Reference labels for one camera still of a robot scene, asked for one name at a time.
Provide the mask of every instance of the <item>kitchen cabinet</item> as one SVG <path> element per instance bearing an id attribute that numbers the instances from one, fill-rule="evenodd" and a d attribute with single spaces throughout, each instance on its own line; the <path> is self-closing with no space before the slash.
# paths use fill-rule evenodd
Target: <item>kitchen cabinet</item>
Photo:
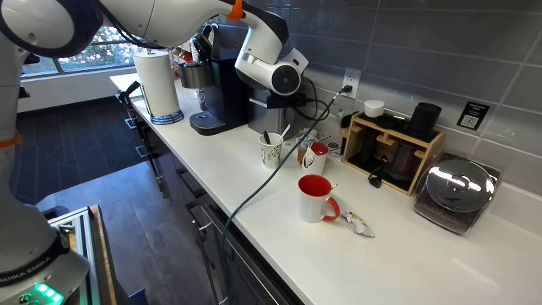
<path id="1" fill-rule="evenodd" d="M 152 127 L 132 108 L 130 101 L 125 103 L 125 108 L 127 127 L 135 128 L 140 137 L 140 144 L 135 145 L 135 151 L 142 159 L 149 161 L 162 196 L 179 205 L 201 196 L 204 193 L 203 188 L 193 179 Z"/>
<path id="2" fill-rule="evenodd" d="M 201 250 L 215 303 L 301 303 L 254 245 L 230 225 L 210 196 L 187 203 L 193 232 Z"/>

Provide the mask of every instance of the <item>tongs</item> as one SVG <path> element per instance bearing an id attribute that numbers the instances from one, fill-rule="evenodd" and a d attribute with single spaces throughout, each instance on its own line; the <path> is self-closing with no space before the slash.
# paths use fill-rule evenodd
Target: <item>tongs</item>
<path id="1" fill-rule="evenodd" d="M 367 225 L 365 220 L 362 220 L 359 215 L 355 215 L 353 212 L 345 212 L 340 213 L 340 217 L 350 225 L 350 228 L 362 235 L 362 237 L 369 237 L 374 239 L 374 232 L 370 230 L 370 227 Z"/>

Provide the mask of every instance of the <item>white wall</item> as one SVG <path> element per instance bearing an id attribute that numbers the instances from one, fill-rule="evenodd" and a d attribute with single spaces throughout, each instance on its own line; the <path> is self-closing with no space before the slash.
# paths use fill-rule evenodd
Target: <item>white wall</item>
<path id="1" fill-rule="evenodd" d="M 135 73 L 135 67 L 23 79 L 22 86 L 30 93 L 30 98 L 18 100 L 18 112 L 111 96 L 116 88 L 108 78 L 127 73 Z"/>

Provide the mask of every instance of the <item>window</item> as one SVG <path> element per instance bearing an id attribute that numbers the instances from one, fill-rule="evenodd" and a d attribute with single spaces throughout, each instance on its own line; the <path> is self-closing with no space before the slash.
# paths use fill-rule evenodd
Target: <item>window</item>
<path id="1" fill-rule="evenodd" d="M 38 56 L 37 64 L 23 64 L 22 78 L 132 66 L 135 51 L 137 45 L 125 42 L 113 27 L 101 27 L 79 54 L 59 59 Z"/>

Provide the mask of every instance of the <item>green light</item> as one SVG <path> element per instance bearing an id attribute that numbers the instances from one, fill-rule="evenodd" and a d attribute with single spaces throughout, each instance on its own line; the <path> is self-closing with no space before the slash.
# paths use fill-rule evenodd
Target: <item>green light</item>
<path id="1" fill-rule="evenodd" d="M 37 303 L 42 305 L 60 305 L 64 301 L 64 296 L 60 293 L 57 293 L 55 289 L 52 289 L 50 286 L 38 283 L 33 284 L 33 296 L 37 296 Z"/>
<path id="2" fill-rule="evenodd" d="M 47 291 L 47 284 L 37 284 L 37 291 Z"/>

